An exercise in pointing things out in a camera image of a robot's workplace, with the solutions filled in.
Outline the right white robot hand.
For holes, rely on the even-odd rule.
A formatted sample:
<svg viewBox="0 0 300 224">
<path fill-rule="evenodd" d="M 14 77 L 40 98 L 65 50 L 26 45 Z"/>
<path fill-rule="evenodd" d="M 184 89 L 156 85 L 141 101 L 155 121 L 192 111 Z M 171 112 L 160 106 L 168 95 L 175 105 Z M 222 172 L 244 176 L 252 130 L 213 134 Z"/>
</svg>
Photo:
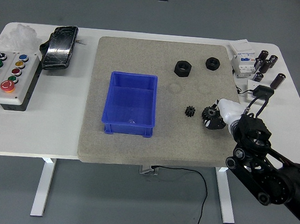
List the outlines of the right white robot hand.
<svg viewBox="0 0 300 224">
<path fill-rule="evenodd" d="M 227 127 L 232 134 L 244 110 L 241 104 L 221 98 L 212 106 L 206 107 L 201 116 L 207 129 L 218 130 Z"/>
</svg>

